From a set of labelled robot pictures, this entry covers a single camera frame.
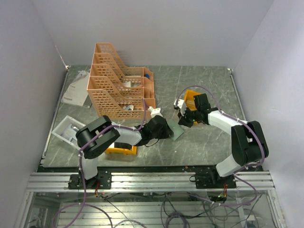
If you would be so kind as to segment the yellow bin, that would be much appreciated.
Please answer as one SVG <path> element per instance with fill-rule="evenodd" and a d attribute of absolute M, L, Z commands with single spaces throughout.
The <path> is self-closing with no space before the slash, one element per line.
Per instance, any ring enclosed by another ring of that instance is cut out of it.
<path fill-rule="evenodd" d="M 132 146 L 126 143 L 112 143 L 109 148 L 106 149 L 105 153 L 121 153 L 123 155 L 136 155 L 137 154 L 137 147 Z"/>
<path fill-rule="evenodd" d="M 199 98 L 201 95 L 201 93 L 192 91 L 192 90 L 187 90 L 185 97 L 184 97 L 184 101 L 186 103 L 187 109 L 190 110 L 198 110 L 196 105 L 199 105 L 199 102 L 196 102 L 196 98 Z"/>

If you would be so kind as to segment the pink file organizer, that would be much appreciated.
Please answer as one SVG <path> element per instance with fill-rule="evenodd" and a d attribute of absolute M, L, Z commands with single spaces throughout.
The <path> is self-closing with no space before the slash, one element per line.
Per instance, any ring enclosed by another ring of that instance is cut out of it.
<path fill-rule="evenodd" d="M 111 43 L 95 44 L 87 92 L 97 115 L 114 120 L 150 118 L 144 111 L 156 108 L 153 72 L 126 66 Z"/>

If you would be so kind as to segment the aluminium rail frame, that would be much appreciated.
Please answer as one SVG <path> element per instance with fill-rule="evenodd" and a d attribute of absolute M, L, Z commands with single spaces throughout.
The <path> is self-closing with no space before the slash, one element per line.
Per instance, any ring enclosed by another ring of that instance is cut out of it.
<path fill-rule="evenodd" d="M 17 216 L 16 227 L 25 225 L 26 215 L 37 192 L 53 193 L 83 193 L 84 190 L 68 188 L 70 172 L 35 172 L 30 175 L 23 196 L 22 204 Z M 110 189 L 100 190 L 101 193 L 116 192 L 195 192 L 199 191 L 194 182 L 190 181 L 191 172 L 113 172 L 110 178 Z M 269 171 L 245 171 L 239 172 L 233 177 L 232 190 L 259 190 L 266 191 L 269 195 L 270 208 L 278 228 L 287 226 L 283 216 L 275 185 Z"/>

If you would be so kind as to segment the white paper sheet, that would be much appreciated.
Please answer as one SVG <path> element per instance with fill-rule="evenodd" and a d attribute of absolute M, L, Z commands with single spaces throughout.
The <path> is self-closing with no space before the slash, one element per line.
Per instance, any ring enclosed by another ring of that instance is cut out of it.
<path fill-rule="evenodd" d="M 87 92 L 88 80 L 89 72 L 85 70 L 78 71 L 78 75 L 64 92 L 61 102 L 68 105 L 89 108 L 92 102 Z"/>

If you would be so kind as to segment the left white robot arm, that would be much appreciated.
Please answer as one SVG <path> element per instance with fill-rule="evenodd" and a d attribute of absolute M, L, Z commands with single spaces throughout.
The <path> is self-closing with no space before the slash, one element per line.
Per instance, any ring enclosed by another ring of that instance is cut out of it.
<path fill-rule="evenodd" d="M 147 123 L 127 127 L 113 123 L 106 115 L 76 132 L 79 150 L 80 183 L 91 189 L 97 182 L 98 157 L 113 143 L 145 146 L 152 139 L 168 139 L 174 135 L 165 118 L 157 115 Z"/>

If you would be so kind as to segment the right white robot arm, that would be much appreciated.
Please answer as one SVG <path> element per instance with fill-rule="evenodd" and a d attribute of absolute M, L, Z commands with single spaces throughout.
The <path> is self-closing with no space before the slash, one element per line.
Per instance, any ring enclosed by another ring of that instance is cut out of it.
<path fill-rule="evenodd" d="M 209 182 L 215 188 L 226 183 L 226 176 L 246 166 L 256 166 L 269 156 L 269 149 L 262 127 L 257 121 L 243 121 L 232 117 L 217 107 L 212 108 L 206 94 L 193 97 L 195 109 L 191 110 L 182 99 L 174 101 L 178 110 L 179 125 L 192 127 L 195 122 L 219 128 L 231 136 L 231 155 L 216 165 Z"/>

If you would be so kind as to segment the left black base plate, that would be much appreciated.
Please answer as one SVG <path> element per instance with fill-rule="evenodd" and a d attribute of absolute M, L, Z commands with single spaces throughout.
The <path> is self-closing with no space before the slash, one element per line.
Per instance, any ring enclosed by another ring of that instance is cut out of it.
<path fill-rule="evenodd" d="M 69 190 L 83 190 L 84 185 L 86 189 L 101 189 L 109 190 L 112 184 L 112 176 L 107 172 L 98 172 L 96 176 L 89 180 L 83 181 L 82 175 L 72 174 L 68 182 Z"/>

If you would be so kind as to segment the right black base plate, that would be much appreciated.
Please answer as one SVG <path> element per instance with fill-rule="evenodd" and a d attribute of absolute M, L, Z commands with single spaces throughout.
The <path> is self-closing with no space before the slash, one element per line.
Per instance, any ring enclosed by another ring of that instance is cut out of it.
<path fill-rule="evenodd" d="M 212 173 L 196 173 L 190 176 L 189 181 L 195 183 L 196 189 L 223 189 L 224 186 L 234 189 L 237 186 L 232 175 L 220 177 Z"/>

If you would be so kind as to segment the white bin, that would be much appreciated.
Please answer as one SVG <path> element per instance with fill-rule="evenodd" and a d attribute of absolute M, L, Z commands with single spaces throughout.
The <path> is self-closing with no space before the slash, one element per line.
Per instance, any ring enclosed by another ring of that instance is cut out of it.
<path fill-rule="evenodd" d="M 51 133 L 61 141 L 79 150 L 76 133 L 84 126 L 83 123 L 67 115 Z"/>

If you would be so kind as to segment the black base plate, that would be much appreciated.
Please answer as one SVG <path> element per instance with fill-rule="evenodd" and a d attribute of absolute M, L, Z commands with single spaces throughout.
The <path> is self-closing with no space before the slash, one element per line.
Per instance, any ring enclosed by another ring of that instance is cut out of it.
<path fill-rule="evenodd" d="M 232 175 L 220 177 L 212 173 L 196 173 L 190 176 L 189 181 L 195 183 L 196 189 L 223 189 L 224 186 L 234 189 L 237 186 Z"/>
<path fill-rule="evenodd" d="M 72 174 L 68 182 L 69 190 L 83 190 L 84 185 L 86 189 L 101 189 L 109 190 L 112 184 L 112 176 L 107 172 L 98 172 L 96 176 L 89 180 L 83 181 L 82 175 Z"/>

